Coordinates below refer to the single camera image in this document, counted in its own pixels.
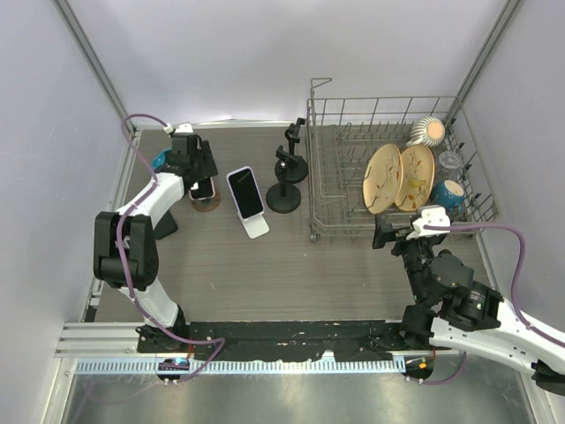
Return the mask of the pink case phone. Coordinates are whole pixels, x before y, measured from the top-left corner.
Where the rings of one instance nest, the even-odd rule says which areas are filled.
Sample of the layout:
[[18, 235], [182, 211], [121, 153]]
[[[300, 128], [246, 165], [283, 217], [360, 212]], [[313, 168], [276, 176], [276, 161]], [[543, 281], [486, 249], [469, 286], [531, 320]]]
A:
[[215, 184], [212, 178], [205, 178], [194, 183], [189, 189], [192, 201], [208, 201], [215, 197]]

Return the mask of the black stand front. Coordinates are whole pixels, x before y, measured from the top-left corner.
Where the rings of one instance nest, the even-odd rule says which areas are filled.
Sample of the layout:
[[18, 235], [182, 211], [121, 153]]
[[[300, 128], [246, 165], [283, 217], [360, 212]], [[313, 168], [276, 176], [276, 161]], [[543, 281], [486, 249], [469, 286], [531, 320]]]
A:
[[278, 162], [275, 165], [277, 183], [272, 185], [266, 194], [268, 207], [278, 214], [288, 214], [296, 210], [301, 203], [301, 192], [288, 181], [291, 165], [298, 165], [299, 159], [283, 150], [280, 145], [275, 151]]

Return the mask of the black stand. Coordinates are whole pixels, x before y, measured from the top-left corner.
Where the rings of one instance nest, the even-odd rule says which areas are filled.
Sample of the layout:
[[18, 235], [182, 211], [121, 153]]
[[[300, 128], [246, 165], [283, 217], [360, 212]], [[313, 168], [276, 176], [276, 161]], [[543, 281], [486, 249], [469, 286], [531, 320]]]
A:
[[298, 117], [295, 123], [291, 123], [285, 130], [284, 136], [288, 141], [288, 153], [295, 158], [288, 162], [287, 180], [292, 184], [298, 184], [308, 175], [306, 160], [295, 152], [296, 145], [300, 142], [300, 129], [305, 124], [305, 119]]
[[278, 162], [275, 165], [277, 183], [272, 185], [266, 194], [268, 207], [278, 214], [288, 214], [296, 210], [301, 203], [301, 192], [288, 181], [291, 165], [298, 165], [299, 159], [283, 150], [280, 145], [275, 151]]

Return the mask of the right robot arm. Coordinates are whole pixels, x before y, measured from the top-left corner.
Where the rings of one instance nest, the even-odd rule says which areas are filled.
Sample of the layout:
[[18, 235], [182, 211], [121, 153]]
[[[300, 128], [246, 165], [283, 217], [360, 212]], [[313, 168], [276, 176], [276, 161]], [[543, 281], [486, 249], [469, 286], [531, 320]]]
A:
[[434, 252], [451, 232], [495, 228], [497, 223], [451, 223], [442, 207], [422, 208], [407, 223], [376, 216], [373, 248], [387, 243], [403, 261], [413, 304], [398, 336], [411, 349], [434, 347], [471, 353], [529, 375], [542, 390], [564, 393], [564, 334], [525, 314], [516, 296], [482, 284], [449, 250]]

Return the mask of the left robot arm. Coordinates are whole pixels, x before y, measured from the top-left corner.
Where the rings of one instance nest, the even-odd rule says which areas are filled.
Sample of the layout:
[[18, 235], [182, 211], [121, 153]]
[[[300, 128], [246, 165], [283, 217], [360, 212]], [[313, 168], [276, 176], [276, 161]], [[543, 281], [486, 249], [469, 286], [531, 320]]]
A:
[[164, 163], [149, 167], [149, 183], [114, 212], [94, 220], [94, 276], [121, 291], [138, 309], [145, 328], [157, 333], [168, 352], [181, 351], [188, 340], [182, 308], [159, 280], [155, 226], [191, 189], [218, 175], [209, 142], [196, 133], [170, 137]]

